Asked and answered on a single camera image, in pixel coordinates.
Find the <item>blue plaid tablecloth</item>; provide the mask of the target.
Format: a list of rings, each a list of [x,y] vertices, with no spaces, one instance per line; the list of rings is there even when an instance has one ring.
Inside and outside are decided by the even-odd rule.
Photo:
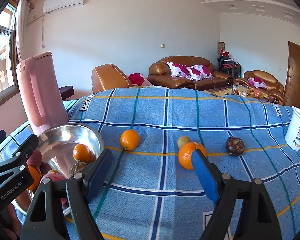
[[[43,161],[65,175],[76,144],[101,135],[113,155],[90,210],[108,239],[198,239],[213,211],[190,156],[187,136],[233,178],[260,178],[283,239],[300,232],[300,150],[285,135],[293,109],[237,95],[192,89],[117,88],[66,103],[78,133],[62,128],[39,138]]]

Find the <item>coffee table with items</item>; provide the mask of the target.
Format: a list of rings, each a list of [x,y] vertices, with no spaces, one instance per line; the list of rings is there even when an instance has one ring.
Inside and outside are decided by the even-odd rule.
[[[258,88],[245,87],[242,85],[232,85],[207,90],[214,96],[240,95],[245,98],[255,98],[260,100],[268,100],[269,96]]]

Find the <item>brown leather sofa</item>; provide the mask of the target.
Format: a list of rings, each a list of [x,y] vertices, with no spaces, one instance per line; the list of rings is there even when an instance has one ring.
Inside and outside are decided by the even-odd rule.
[[[156,86],[209,90],[229,86],[232,76],[221,73],[205,58],[169,56],[153,63],[148,80]]]

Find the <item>dark dried fruit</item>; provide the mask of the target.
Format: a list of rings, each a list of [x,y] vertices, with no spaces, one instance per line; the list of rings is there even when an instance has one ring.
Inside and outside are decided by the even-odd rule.
[[[70,174],[73,176],[77,172],[82,172],[88,166],[88,163],[77,161],[75,165],[71,168]]]
[[[229,137],[226,141],[226,151],[230,155],[243,155],[245,151],[245,144],[238,137]]]

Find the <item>dark dried fruit back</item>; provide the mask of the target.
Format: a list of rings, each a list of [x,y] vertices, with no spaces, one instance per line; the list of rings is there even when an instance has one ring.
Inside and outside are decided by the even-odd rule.
[[[229,137],[226,141],[226,151],[230,155],[243,155],[245,151],[245,144],[238,137]]]

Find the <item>yellow-green small fruit front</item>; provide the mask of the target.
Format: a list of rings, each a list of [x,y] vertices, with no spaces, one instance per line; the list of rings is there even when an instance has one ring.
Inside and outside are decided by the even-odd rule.
[[[181,136],[177,141],[177,146],[179,149],[181,149],[184,145],[188,144],[189,142],[191,142],[191,139],[188,136]]]

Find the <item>floral pillow sofa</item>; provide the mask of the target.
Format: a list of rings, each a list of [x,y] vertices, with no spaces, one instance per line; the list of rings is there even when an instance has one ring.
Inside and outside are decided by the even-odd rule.
[[[193,81],[213,78],[211,71],[206,66],[193,65],[188,66],[187,69],[189,70],[190,76]]]
[[[175,62],[167,62],[166,64],[170,68],[172,77],[183,77],[189,80],[192,79],[186,65]]]

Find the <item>white cartoon mug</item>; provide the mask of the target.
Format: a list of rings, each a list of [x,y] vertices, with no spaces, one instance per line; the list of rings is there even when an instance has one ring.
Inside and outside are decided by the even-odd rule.
[[[300,109],[292,106],[293,113],[288,130],[285,135],[285,141],[290,148],[295,151],[300,150]]]

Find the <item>pale curtain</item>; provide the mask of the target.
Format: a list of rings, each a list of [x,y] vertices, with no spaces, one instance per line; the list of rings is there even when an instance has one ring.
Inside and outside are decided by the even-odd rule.
[[[18,60],[24,58],[24,33],[29,19],[30,10],[34,9],[36,0],[19,0],[15,18],[15,35]]]

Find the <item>floral pillow right sofa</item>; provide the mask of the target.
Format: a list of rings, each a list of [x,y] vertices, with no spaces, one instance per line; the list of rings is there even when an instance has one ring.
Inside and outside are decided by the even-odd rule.
[[[211,71],[206,66],[193,65],[188,66],[187,69],[189,70],[190,76],[193,81],[213,78]]]

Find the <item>stainless steel bowl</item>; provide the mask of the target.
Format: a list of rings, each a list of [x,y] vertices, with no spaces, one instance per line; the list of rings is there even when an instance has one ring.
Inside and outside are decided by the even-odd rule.
[[[67,124],[50,128],[38,137],[38,147],[43,162],[48,163],[52,170],[57,170],[67,179],[71,177],[71,168],[77,161],[72,151],[77,144],[84,144],[96,156],[82,173],[86,198],[92,203],[101,195],[101,189],[113,162],[110,150],[104,146],[103,139],[94,128],[85,124]]]

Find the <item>small kumquat orange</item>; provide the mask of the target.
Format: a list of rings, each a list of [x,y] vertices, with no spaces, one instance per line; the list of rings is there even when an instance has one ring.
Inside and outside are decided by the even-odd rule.
[[[40,173],[39,171],[33,167],[33,166],[28,166],[28,169],[29,169],[29,172],[34,180],[34,182],[32,183],[31,186],[29,186],[27,189],[28,190],[36,190],[39,186],[39,183],[40,183],[40,180],[41,180],[41,176],[40,176]]]

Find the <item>white air conditioner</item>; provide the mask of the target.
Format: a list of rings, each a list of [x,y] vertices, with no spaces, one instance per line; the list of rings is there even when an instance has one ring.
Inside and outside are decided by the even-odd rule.
[[[84,0],[46,0],[43,3],[43,13],[49,14],[58,10],[83,5]]]

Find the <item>red pomegranate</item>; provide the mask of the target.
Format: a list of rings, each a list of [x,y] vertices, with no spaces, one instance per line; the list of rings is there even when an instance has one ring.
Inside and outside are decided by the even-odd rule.
[[[43,181],[47,179],[50,179],[53,182],[57,181],[57,190],[62,193],[62,196],[64,196],[64,198],[61,198],[61,203],[64,205],[68,201],[66,198],[66,182],[59,183],[59,181],[67,180],[67,178],[61,175],[57,170],[50,170],[42,177],[40,183],[43,183]]]

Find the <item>floral pillow left sofa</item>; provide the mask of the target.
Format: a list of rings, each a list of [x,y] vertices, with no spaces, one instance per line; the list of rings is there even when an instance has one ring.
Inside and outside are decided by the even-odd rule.
[[[192,79],[186,65],[175,62],[167,62],[166,64],[170,68],[172,77],[183,77],[189,80]]]

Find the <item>dark dried fruit front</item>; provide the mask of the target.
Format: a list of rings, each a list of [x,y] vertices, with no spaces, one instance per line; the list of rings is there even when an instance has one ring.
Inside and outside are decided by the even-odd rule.
[[[82,172],[88,166],[88,163],[77,161],[75,165],[71,168],[70,174],[73,176],[77,172]]]

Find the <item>stacked dark chairs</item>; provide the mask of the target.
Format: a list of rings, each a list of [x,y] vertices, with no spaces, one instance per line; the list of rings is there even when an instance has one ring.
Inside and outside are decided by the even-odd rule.
[[[239,62],[235,61],[230,57],[230,53],[225,49],[220,50],[220,55],[217,58],[219,65],[219,72],[227,73],[231,75],[234,79],[240,77],[241,75],[241,65]]]

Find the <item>window with frame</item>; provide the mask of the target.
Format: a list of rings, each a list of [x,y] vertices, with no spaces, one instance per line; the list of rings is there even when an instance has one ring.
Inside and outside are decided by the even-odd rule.
[[[15,95],[18,90],[15,76],[15,16],[17,2],[10,0],[0,13],[0,103]]]

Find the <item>large orange front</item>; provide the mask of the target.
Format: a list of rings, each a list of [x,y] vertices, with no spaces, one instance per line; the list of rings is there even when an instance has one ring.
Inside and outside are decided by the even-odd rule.
[[[181,149],[179,149],[178,159],[179,164],[187,169],[187,170],[194,170],[191,157],[192,153],[195,150],[200,150],[201,153],[207,157],[207,150],[202,144],[198,144],[196,142],[189,142],[188,144],[184,145]]]

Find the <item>pink electric kettle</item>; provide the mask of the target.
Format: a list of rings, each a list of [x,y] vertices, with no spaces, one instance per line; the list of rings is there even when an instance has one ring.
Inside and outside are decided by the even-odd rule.
[[[22,60],[16,73],[21,100],[35,135],[68,122],[50,51]]]

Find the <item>orange with stem middle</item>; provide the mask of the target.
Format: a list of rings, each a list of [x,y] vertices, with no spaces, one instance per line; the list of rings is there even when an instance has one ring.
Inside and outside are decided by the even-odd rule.
[[[72,156],[75,161],[83,163],[92,163],[96,160],[93,152],[91,152],[90,148],[84,144],[77,144],[72,151]]]

